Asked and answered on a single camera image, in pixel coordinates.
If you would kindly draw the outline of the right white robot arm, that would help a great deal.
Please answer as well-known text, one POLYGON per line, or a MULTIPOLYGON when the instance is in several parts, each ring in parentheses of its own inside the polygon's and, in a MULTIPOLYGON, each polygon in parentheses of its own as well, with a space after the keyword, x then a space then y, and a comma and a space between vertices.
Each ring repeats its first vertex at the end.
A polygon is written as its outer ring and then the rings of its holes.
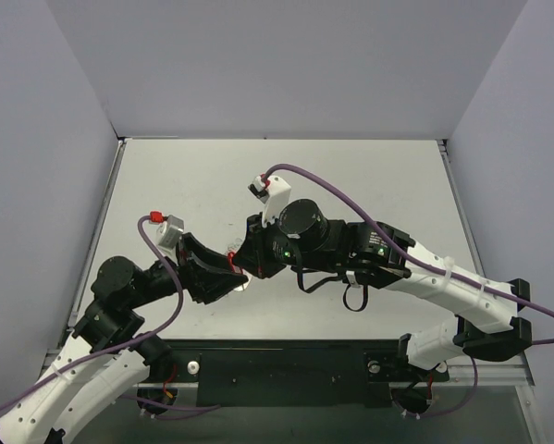
POLYGON ((504 362, 532 344, 531 324, 518 316, 520 305, 496 294, 527 297, 527 283, 486 280, 385 223, 328 219, 309 199, 288 204, 271 223, 250 216, 233 263, 257 278, 290 267, 300 290, 305 274, 325 272, 348 287, 399 291, 449 311, 441 324, 401 338, 393 364, 405 378, 462 355, 504 362))

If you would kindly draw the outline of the red key tag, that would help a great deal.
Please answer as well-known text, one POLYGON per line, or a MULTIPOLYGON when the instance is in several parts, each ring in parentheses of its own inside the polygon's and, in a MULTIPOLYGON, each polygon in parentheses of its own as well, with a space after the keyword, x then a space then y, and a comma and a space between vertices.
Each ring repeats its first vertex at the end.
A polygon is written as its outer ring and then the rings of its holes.
POLYGON ((231 268, 231 270, 234 272, 234 273, 237 273, 237 274, 240 274, 241 273, 241 270, 238 266, 236 266, 233 262, 234 260, 234 256, 235 256, 235 253, 234 252, 228 252, 227 254, 227 258, 228 258, 228 264, 231 268))

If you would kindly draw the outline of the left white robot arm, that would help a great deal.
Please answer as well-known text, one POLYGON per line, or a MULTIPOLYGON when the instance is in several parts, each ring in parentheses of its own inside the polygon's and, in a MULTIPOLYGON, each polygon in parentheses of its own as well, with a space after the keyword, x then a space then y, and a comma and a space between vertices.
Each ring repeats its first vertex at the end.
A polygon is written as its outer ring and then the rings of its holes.
POLYGON ((93 300, 63 348, 39 380, 0 407, 0 443, 69 443, 106 405, 132 385, 158 381, 173 366, 173 352, 161 328, 140 331, 137 309, 167 296, 215 302, 248 277, 227 255, 204 248, 193 237, 178 243, 179 260, 159 251, 143 270, 114 256, 100 266, 93 300))

